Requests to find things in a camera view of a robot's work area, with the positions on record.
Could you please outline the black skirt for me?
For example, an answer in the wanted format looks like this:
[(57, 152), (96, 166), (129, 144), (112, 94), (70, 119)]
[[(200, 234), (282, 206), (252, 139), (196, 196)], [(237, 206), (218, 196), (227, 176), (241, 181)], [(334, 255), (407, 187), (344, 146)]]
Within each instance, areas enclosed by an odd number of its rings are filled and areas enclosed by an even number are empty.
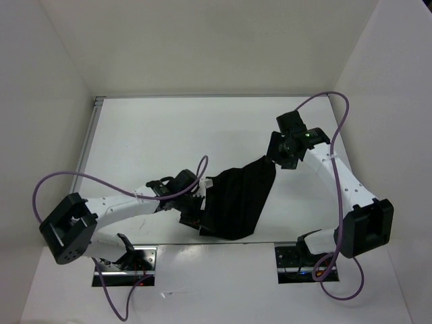
[(200, 236), (239, 240), (254, 233), (273, 183), (275, 164), (263, 156), (208, 177)]

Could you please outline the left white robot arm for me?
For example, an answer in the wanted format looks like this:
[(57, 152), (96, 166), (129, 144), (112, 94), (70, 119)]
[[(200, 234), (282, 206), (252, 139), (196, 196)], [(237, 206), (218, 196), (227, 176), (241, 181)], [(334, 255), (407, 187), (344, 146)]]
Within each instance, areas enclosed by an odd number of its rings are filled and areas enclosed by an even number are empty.
[(166, 177), (131, 192), (119, 189), (116, 195), (101, 198), (84, 198), (73, 192), (40, 221), (39, 231), (58, 265), (89, 257), (128, 269), (138, 254), (133, 244), (125, 234), (104, 234), (101, 230), (136, 216), (171, 209), (201, 212), (201, 188), (202, 182), (196, 177)]

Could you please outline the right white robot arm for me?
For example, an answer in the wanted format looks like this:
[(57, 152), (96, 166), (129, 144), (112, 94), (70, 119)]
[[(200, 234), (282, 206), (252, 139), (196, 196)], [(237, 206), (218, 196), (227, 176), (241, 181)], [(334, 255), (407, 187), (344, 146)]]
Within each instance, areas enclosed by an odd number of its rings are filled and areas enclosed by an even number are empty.
[(337, 199), (338, 226), (299, 237), (299, 263), (312, 265), (320, 254), (331, 252), (351, 259), (389, 242), (394, 206), (388, 199), (378, 199), (360, 183), (336, 155), (322, 129), (272, 132), (267, 156), (284, 169), (306, 163)]

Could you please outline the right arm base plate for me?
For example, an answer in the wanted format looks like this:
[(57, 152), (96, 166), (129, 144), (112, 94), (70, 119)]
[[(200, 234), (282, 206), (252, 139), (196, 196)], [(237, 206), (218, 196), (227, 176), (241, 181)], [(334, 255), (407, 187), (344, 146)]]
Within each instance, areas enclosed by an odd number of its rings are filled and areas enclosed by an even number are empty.
[(301, 256), (296, 245), (275, 245), (278, 284), (314, 283), (313, 267), (324, 254)]

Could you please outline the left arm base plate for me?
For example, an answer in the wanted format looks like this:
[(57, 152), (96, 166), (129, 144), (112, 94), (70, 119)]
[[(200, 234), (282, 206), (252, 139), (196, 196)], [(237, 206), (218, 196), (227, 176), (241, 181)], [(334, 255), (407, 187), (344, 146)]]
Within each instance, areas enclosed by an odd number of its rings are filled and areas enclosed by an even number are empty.
[(107, 287), (139, 287), (155, 285), (155, 269), (157, 258), (156, 246), (135, 246), (136, 256), (127, 265), (118, 265), (111, 261), (98, 259), (97, 264), (101, 270)]

